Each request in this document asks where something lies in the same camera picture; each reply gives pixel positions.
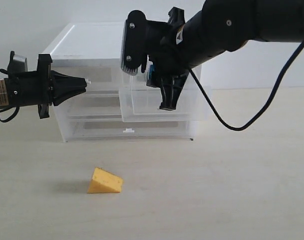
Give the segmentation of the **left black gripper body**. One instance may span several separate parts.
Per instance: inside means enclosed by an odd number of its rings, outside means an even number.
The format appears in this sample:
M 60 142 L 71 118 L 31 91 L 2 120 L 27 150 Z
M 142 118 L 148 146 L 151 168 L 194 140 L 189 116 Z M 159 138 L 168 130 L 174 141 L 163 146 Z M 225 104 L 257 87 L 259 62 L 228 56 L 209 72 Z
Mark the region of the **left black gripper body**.
M 10 106 L 37 106 L 40 119 L 49 118 L 54 86 L 51 76 L 53 60 L 50 54 L 39 54 L 34 71 L 8 73 L 7 87 Z

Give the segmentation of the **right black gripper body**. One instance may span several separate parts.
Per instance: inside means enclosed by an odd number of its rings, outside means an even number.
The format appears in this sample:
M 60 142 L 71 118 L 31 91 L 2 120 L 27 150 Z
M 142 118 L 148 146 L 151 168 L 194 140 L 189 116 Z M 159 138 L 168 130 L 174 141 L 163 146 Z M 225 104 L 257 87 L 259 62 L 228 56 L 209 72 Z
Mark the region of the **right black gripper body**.
M 147 20 L 145 51 L 149 62 L 155 65 L 158 77 L 171 77 L 185 71 L 175 53 L 177 33 L 185 24 L 185 11 L 173 7 L 168 21 Z

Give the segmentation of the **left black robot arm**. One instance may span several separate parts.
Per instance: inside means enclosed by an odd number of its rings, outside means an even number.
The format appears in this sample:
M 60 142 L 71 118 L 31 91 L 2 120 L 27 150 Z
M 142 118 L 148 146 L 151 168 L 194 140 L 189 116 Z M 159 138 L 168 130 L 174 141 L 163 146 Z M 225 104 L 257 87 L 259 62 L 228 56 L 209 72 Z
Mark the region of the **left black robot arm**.
M 51 69 L 50 54 L 39 54 L 37 69 L 28 71 L 27 58 L 10 52 L 5 75 L 0 78 L 0 122 L 7 123 L 16 117 L 21 107 L 37 106 L 41 119 L 49 118 L 49 106 L 86 92 L 84 78 L 59 73 Z

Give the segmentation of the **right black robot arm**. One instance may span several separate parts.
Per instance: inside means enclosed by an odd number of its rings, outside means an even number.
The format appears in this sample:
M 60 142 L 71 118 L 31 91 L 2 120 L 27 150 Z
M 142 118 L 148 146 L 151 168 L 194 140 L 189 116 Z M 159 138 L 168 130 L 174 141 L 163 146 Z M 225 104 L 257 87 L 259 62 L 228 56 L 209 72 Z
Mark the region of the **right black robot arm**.
M 248 41 L 304 43 L 304 0 L 207 0 L 191 19 L 173 8 L 167 22 L 142 17 L 148 85 L 160 88 L 161 109 L 172 111 L 189 72 Z

